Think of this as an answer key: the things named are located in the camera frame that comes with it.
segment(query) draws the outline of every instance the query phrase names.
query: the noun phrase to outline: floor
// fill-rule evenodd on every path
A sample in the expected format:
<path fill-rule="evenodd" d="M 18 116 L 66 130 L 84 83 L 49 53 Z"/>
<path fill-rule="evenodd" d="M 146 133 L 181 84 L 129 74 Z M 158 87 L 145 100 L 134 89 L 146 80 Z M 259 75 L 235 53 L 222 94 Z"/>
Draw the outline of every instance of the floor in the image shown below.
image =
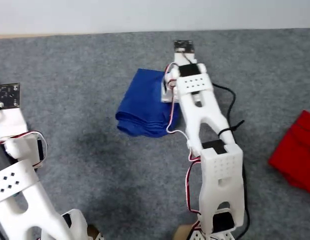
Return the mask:
<path fill-rule="evenodd" d="M 56 210 L 81 209 L 108 240 L 168 240 L 195 221 L 185 205 L 184 138 L 129 137 L 115 120 L 136 70 L 164 69 L 175 39 L 193 40 L 212 81 L 237 93 L 231 118 L 246 121 L 235 136 L 251 214 L 243 240 L 310 239 L 310 194 L 267 164 L 287 128 L 310 111 L 310 29 L 0 39 L 0 84 L 21 82 L 24 116 L 50 145 L 38 175 Z M 231 96 L 215 93 L 225 113 Z M 204 128 L 202 137 L 215 135 Z M 195 167 L 194 208 L 200 186 Z"/>

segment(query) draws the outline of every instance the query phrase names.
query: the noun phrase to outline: folded blue towel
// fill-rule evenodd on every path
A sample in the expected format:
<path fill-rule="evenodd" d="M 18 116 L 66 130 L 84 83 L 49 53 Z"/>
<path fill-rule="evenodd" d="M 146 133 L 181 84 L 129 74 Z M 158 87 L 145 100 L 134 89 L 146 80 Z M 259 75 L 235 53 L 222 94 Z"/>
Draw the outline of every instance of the folded blue towel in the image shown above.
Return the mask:
<path fill-rule="evenodd" d="M 138 69 L 116 113 L 118 129 L 130 136 L 159 138 L 167 134 L 171 103 L 160 101 L 164 72 Z M 170 129 L 176 125 L 179 104 L 175 104 Z"/>

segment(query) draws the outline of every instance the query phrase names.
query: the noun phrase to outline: white wall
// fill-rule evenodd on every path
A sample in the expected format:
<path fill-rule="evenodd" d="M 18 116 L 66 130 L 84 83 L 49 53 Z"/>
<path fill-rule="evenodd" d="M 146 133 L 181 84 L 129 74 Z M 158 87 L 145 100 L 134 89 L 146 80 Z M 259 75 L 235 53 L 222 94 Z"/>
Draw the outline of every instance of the white wall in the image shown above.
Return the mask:
<path fill-rule="evenodd" d="M 0 34 L 310 28 L 310 0 L 0 0 Z"/>

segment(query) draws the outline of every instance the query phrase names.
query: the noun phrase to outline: red cloth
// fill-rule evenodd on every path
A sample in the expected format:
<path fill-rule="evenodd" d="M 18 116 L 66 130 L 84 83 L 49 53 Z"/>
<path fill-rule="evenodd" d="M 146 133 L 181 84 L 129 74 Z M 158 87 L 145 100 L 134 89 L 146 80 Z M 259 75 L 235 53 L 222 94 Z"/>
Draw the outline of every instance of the red cloth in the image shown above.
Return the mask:
<path fill-rule="evenodd" d="M 287 181 L 310 192 L 310 112 L 303 111 L 269 159 Z"/>

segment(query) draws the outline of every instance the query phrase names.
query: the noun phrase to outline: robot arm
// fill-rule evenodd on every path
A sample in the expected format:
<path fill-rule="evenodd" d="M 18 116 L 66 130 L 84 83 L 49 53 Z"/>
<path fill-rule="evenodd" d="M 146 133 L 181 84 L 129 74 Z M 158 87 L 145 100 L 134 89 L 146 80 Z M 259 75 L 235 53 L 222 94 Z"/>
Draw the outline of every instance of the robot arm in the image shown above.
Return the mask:
<path fill-rule="evenodd" d="M 103 240 L 80 210 L 60 215 L 54 209 L 34 171 L 46 159 L 48 145 L 40 132 L 28 131 L 19 96 L 19 83 L 0 85 L 0 223 L 8 238 L 31 240 L 32 227 L 40 227 L 41 240 Z M 20 192 L 27 210 L 21 210 L 14 197 Z"/>
<path fill-rule="evenodd" d="M 174 66 L 165 74 L 163 85 L 166 87 L 162 87 L 162 100 L 169 102 L 174 96 L 179 101 L 188 147 L 193 155 L 200 156 L 202 187 L 198 220 L 202 234 L 232 239 L 230 232 L 243 225 L 244 220 L 243 152 L 232 132 L 225 130 L 229 128 L 228 122 L 219 109 L 205 65 L 197 63 L 194 57 L 191 41 L 175 41 Z M 201 142 L 202 123 L 221 133 L 220 139 Z M 224 202 L 229 207 L 219 209 Z"/>

